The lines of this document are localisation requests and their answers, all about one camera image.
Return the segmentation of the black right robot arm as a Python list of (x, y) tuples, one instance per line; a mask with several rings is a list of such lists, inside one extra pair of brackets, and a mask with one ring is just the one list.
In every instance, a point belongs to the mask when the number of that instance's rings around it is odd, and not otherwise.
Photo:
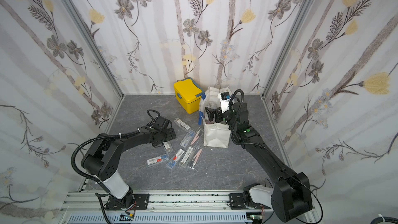
[(270, 207), (284, 223), (313, 209), (308, 177), (296, 173), (269, 149), (249, 123), (246, 103), (234, 103), (225, 112), (209, 107), (205, 111), (210, 121), (227, 123), (233, 143), (250, 153), (269, 177), (271, 187), (252, 184), (244, 188), (243, 202), (247, 208)]

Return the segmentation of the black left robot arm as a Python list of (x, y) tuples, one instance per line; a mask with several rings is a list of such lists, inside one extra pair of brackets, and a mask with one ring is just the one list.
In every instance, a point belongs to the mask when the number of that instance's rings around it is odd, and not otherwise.
[(144, 144), (157, 148), (175, 138), (172, 122), (157, 116), (133, 132), (114, 135), (102, 133), (80, 144), (73, 151), (70, 163), (77, 174), (94, 181), (109, 194), (110, 207), (128, 210), (136, 200), (133, 190), (119, 174), (121, 155)]

